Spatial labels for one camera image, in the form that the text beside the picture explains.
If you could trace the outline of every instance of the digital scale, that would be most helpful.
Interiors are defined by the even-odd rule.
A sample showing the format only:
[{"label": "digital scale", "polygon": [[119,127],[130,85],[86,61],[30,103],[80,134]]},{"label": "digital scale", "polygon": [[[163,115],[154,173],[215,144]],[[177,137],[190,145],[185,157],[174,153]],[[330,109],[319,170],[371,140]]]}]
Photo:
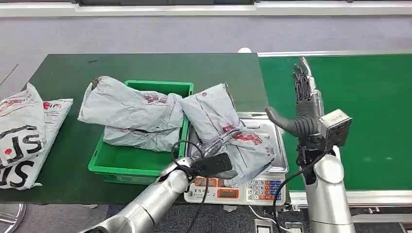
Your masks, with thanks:
[{"label": "digital scale", "polygon": [[[239,118],[247,128],[253,130],[260,137],[266,138],[272,144],[276,157],[271,163],[271,168],[250,181],[248,184],[238,188],[224,185],[222,179],[209,178],[209,188],[206,194],[205,203],[227,204],[227,205],[272,205],[275,193],[280,184],[285,180],[288,172],[288,162],[286,160],[285,148],[282,135],[267,117],[266,113],[238,113]],[[199,143],[195,130],[190,127],[189,140]],[[191,154],[193,146],[187,146],[186,154]],[[206,179],[196,178],[189,186],[189,191],[184,193],[185,200],[191,203],[202,202],[205,194]],[[280,196],[276,200],[276,205],[285,203],[285,187],[280,191]]]}]

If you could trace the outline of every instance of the black cable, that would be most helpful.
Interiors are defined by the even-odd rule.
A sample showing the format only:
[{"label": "black cable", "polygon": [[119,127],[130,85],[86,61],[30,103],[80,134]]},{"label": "black cable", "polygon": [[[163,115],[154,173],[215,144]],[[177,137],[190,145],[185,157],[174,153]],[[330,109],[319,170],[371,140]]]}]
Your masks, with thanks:
[{"label": "black cable", "polygon": [[285,179],[285,181],[282,182],[282,184],[280,184],[280,187],[276,190],[276,194],[275,194],[275,199],[273,199],[273,217],[275,219],[276,222],[276,228],[279,232],[280,231],[280,225],[279,222],[277,221],[277,216],[276,216],[276,199],[280,194],[280,191],[282,190],[283,186],[286,185],[287,182],[291,181],[293,178],[299,176],[300,174],[304,173],[305,171],[311,169],[317,162],[319,162],[324,156],[326,155],[326,153],[322,153],[320,156],[316,157],[309,165],[307,165],[306,167],[304,167],[303,169],[301,169],[298,172],[295,172],[294,174],[292,174],[290,177],[288,177],[287,179]]},{"label": "black cable", "polygon": [[[198,145],[196,145],[195,143],[193,143],[193,142],[191,142],[191,141],[188,141],[188,140],[180,140],[180,141],[178,141],[178,142],[176,142],[176,143],[174,143],[174,144],[172,145],[172,160],[173,160],[173,162],[176,164],[176,166],[177,166],[178,168],[180,168],[181,170],[183,170],[184,172],[186,172],[188,175],[191,175],[191,176],[192,176],[192,175],[196,172],[196,170],[193,169],[193,168],[190,168],[190,167],[187,167],[187,166],[182,166],[182,165],[178,164],[177,161],[176,161],[176,159],[174,158],[174,155],[173,155],[174,148],[175,148],[178,144],[180,144],[180,143],[182,143],[182,142],[183,142],[183,143],[189,143],[189,144],[193,145],[193,146],[199,151],[201,158],[204,158],[204,157],[205,157],[205,154],[203,154],[203,151],[200,149],[200,147],[199,147]],[[192,222],[191,222],[189,228],[187,229],[186,233],[189,233],[189,232],[192,230],[192,228],[193,228],[193,226],[194,226],[194,223],[196,222],[196,219],[197,219],[197,217],[199,216],[199,213],[200,213],[200,210],[201,210],[201,208],[202,208],[202,205],[205,203],[207,191],[208,191],[208,189],[209,189],[209,178],[208,178],[208,177],[205,177],[205,179],[206,179],[205,194],[203,194],[202,202],[200,203],[199,208],[197,209],[197,212],[196,212],[196,214],[194,215],[194,217],[193,217],[193,219],[192,219]]]}]

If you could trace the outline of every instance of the white sf express bag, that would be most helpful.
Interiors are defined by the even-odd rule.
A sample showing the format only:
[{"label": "white sf express bag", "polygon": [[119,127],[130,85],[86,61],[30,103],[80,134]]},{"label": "white sf express bag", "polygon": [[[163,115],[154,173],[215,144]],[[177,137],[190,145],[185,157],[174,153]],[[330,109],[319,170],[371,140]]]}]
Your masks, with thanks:
[{"label": "white sf express bag", "polygon": [[24,190],[34,186],[41,186],[40,183],[35,183],[35,181],[52,148],[60,126],[69,113],[72,103],[73,99],[45,101],[43,103],[43,114],[46,116],[46,143],[44,152],[17,165],[1,169],[0,188]]},{"label": "white sf express bag", "polygon": [[248,183],[269,169],[274,159],[273,146],[245,127],[236,112],[225,84],[213,86],[181,101],[183,111],[199,138],[205,142],[232,129],[240,129],[220,150],[229,155],[237,176],[225,180],[226,186],[237,187]]},{"label": "white sf express bag", "polygon": [[43,100],[33,85],[0,101],[0,168],[44,151]]},{"label": "white sf express bag", "polygon": [[138,91],[116,79],[102,76],[87,87],[77,119],[147,132],[181,128],[184,117],[181,99],[174,93]]}]

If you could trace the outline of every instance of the green table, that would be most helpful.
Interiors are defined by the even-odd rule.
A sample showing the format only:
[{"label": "green table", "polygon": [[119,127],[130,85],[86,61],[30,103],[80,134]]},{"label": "green table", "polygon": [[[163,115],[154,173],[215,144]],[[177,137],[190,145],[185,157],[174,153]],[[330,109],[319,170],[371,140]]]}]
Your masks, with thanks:
[{"label": "green table", "polygon": [[144,185],[106,183],[87,169],[103,126],[79,122],[77,116],[88,84],[102,75],[122,82],[192,82],[195,92],[227,82],[238,111],[263,111],[267,105],[256,54],[48,55],[30,83],[44,100],[73,98],[74,103],[39,174],[37,181],[43,186],[0,190],[1,201],[128,203],[145,189]]},{"label": "green table", "polygon": [[[75,98],[74,105],[38,178],[44,186],[22,192],[0,190],[0,200],[119,203],[142,191],[144,186],[140,185],[104,183],[87,170],[103,128],[83,124],[76,117],[87,84],[97,76],[122,81],[189,81],[196,92],[228,81],[238,111],[260,112],[268,99],[280,113],[293,117],[295,96],[290,74],[298,55],[307,56],[325,111],[340,108],[354,119],[347,144],[341,149],[349,202],[412,204],[412,181],[408,178],[412,132],[408,124],[412,113],[408,68],[412,55],[353,53],[262,53],[259,58],[255,54],[49,55],[30,82],[44,100]],[[294,172],[296,140],[285,134],[284,143],[290,171]],[[303,189],[301,178],[291,181],[289,188],[293,190],[292,202],[304,204],[304,193],[295,192]],[[359,197],[362,201],[351,200]]]}]

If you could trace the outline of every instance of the metal stand base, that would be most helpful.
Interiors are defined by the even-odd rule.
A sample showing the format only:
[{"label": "metal stand base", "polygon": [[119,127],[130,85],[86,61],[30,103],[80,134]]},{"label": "metal stand base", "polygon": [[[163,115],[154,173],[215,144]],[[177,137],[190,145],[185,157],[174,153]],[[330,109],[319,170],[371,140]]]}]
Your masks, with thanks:
[{"label": "metal stand base", "polygon": [[0,233],[12,233],[23,220],[26,204],[0,205]]}]

